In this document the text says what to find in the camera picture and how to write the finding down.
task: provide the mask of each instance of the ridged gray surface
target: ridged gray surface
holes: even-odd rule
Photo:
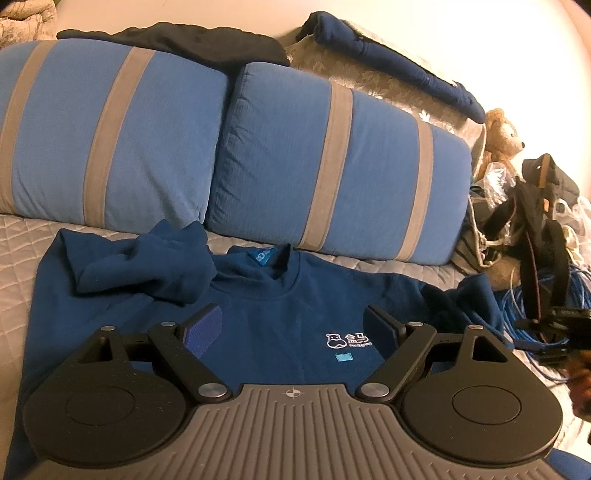
[[[168,447],[123,467],[81,470],[42,463],[28,480],[559,480],[536,460],[485,469],[418,445],[387,406],[342,385],[248,385],[238,398],[200,407]]]

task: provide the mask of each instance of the sweatshirt label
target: sweatshirt label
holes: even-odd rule
[[[250,252],[248,255],[253,258],[260,266],[264,266],[276,252],[277,249],[275,247],[260,248],[259,250]]]

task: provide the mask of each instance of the pillow case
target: pillow case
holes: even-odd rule
[[[355,258],[445,264],[466,212],[466,143],[292,68],[238,77],[206,226]]]
[[[0,212],[144,233],[203,222],[221,72],[98,40],[0,51]]]

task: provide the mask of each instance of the metal screw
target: metal screw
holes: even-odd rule
[[[228,389],[220,383],[206,383],[201,385],[197,392],[205,398],[219,398],[227,393]]]
[[[390,393],[390,389],[383,383],[366,383],[359,391],[368,398],[382,398]]]

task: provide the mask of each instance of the navy sweatshirt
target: navy sweatshirt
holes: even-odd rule
[[[32,458],[22,455],[23,402],[103,325],[146,332],[218,304],[221,331],[201,361],[234,392],[244,383],[343,383],[353,391],[384,361],[363,331],[371,303],[403,323],[451,333],[478,323],[502,337],[502,315],[484,275],[441,291],[404,275],[350,270],[289,245],[212,255],[206,241],[198,222],[182,230],[160,222],[118,241],[60,230],[35,281],[9,467]]]

